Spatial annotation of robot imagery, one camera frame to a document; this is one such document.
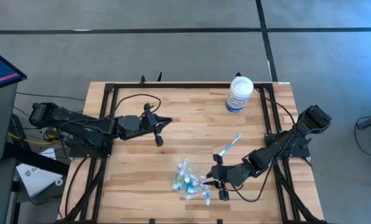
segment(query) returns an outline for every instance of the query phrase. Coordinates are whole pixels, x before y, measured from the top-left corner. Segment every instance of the white paper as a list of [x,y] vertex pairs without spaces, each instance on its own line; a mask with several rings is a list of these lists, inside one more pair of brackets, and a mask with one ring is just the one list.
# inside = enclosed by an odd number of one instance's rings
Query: white paper
[[[47,149],[40,154],[56,160],[53,148]],[[62,177],[60,174],[55,174],[53,172],[42,170],[27,164],[18,165],[17,171],[30,197],[34,197],[35,195],[39,194],[57,179]]]

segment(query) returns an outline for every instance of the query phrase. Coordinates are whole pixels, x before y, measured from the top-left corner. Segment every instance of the butcher block tabletop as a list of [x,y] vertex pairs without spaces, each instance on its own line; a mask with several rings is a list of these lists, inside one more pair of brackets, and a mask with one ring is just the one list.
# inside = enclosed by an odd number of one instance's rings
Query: butcher block tabletop
[[[103,91],[106,83],[90,83],[84,114],[99,117]],[[289,83],[273,83],[276,101],[282,104],[295,119],[297,109]],[[206,175],[213,161],[213,154],[222,151],[238,134],[242,137],[223,155],[224,165],[241,163],[241,158],[254,149],[265,147],[266,134],[262,104],[259,93],[254,90],[249,102],[240,114],[230,114],[224,106],[227,88],[120,88],[117,101],[137,93],[157,96],[162,105],[156,112],[159,116],[173,118],[161,135],[162,147],[155,145],[153,134],[121,141],[114,141],[111,157],[106,166],[98,223],[147,223],[154,218],[157,223],[281,223],[280,207],[274,174],[259,201],[248,203],[235,192],[229,192],[230,201],[219,200],[218,190],[211,189],[210,206],[204,198],[186,200],[183,192],[172,190],[177,164],[188,159],[189,168],[196,175]],[[111,100],[108,99],[107,114]],[[124,100],[115,116],[141,115],[145,103],[157,106],[157,100],[137,96]],[[271,127],[273,115],[270,103]],[[290,129],[291,119],[278,107],[283,130]],[[65,214],[66,192],[69,180],[82,158],[74,159],[63,194],[60,213]],[[85,190],[89,161],[81,166],[73,182],[68,200],[68,209],[75,206]],[[302,159],[291,158],[290,169],[295,191],[313,215],[323,219],[311,167]],[[256,198],[267,175],[248,178],[240,193],[248,199]],[[290,199],[285,192],[289,219]],[[87,218],[91,218],[94,195],[91,196]]]

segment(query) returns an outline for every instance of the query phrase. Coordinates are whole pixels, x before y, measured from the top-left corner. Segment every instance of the pill bottle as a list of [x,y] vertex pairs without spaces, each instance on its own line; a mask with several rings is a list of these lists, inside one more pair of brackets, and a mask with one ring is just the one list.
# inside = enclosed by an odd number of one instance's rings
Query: pill bottle
[[239,113],[253,92],[253,83],[246,77],[235,77],[229,88],[225,107],[231,113]]

